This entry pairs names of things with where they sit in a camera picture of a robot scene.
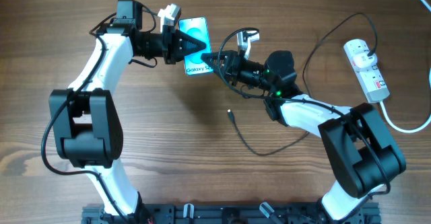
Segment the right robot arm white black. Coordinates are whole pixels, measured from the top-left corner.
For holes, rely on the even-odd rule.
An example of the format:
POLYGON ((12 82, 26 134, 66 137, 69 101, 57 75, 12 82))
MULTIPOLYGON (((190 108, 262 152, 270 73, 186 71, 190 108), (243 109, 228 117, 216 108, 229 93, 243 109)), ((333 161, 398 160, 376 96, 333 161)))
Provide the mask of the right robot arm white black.
POLYGON ((376 108, 334 106, 312 99, 296 85, 293 55, 277 50, 261 64, 243 50, 207 52, 201 60, 230 88, 237 83, 266 91, 261 95, 273 121, 321 138, 335 183, 320 200, 321 212, 333 223, 353 217, 372 197, 391 191, 391 181, 406 160, 376 108))

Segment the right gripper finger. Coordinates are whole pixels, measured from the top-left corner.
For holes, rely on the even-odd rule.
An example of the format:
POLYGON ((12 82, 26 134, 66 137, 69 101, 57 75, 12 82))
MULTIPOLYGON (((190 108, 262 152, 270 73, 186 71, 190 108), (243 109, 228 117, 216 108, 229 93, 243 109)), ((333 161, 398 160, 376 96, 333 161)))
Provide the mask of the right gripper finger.
POLYGON ((232 80, 230 69, 232 68, 232 63, 225 61, 206 61, 205 62, 213 72, 220 78, 227 82, 232 80))
POLYGON ((236 57, 236 51, 223 50, 220 54, 218 52, 203 53, 201 60, 211 69, 227 69, 236 57))

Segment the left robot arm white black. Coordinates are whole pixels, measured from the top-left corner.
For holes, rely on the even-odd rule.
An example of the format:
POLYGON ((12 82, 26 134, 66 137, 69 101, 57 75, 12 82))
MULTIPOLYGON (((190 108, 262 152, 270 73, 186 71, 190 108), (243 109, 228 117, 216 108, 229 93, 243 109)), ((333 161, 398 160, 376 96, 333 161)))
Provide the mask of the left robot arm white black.
POLYGON ((70 161, 73 175, 86 175, 104 202, 97 221, 154 221, 123 167, 123 130, 112 96, 125 67, 139 57, 174 65, 206 47, 176 29, 180 14, 173 3, 154 13, 136 0, 118 0, 116 12, 89 31, 96 44, 83 71, 48 99, 51 119, 42 137, 42 161, 51 172, 66 174, 48 162, 46 144, 53 132, 59 157, 70 161))

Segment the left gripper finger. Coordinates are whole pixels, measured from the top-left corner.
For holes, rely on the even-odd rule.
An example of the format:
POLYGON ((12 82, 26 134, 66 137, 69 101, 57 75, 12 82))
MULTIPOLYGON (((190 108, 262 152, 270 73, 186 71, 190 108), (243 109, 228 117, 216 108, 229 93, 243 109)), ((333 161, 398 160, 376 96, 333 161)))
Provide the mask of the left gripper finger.
POLYGON ((177 51, 200 51, 206 49, 206 43, 176 29, 174 48, 177 51))
POLYGON ((206 50, 200 50, 198 52, 194 52, 192 54, 189 54, 187 56, 185 56, 185 62, 186 63, 202 63, 202 59, 201 59, 201 55, 203 53, 206 53, 206 50))

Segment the blue Galaxy smartphone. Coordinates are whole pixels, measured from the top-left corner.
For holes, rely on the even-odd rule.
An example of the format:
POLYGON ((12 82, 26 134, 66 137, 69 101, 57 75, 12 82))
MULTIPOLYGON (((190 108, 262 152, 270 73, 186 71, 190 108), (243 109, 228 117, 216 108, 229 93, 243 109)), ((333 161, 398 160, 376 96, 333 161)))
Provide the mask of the blue Galaxy smartphone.
POLYGON ((212 73, 213 69, 201 59, 203 53, 211 52, 206 18, 182 19, 179 21, 179 30, 189 36, 183 41, 183 47, 189 52, 184 57, 185 73, 188 76, 212 73))

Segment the white power strip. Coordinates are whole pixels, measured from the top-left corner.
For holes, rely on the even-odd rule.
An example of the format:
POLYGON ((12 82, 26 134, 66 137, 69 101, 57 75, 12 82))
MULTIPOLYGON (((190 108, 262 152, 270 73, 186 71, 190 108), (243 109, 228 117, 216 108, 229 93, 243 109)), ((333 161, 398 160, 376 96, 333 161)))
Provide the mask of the white power strip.
MULTIPOLYGON (((355 54, 370 52, 367 43, 361 39, 353 39, 346 42, 343 49, 351 66, 351 59, 355 54)), ((353 70, 353 72, 360 83, 368 103, 379 103, 390 95, 387 84, 385 83, 377 64, 371 66, 366 71, 357 72, 353 70)))

